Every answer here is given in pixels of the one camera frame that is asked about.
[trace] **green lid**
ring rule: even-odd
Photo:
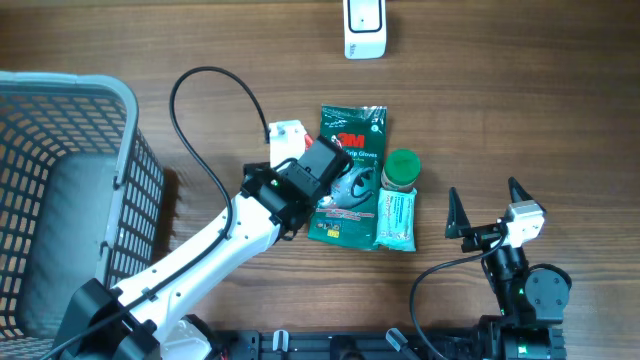
[[[396,185],[409,185],[420,174],[420,158],[411,150],[398,149],[387,158],[384,173]]]

